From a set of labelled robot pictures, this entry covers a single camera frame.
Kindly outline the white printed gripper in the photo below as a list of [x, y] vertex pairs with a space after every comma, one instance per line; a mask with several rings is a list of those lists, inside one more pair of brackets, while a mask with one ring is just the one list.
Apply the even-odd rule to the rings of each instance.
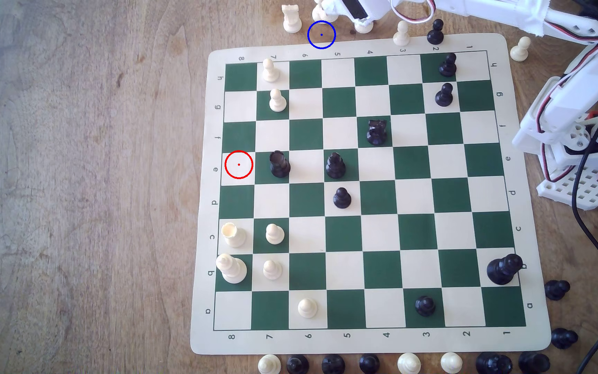
[[326, 1], [327, 15], [346, 15], [354, 23], [367, 26], [391, 10], [390, 1]]

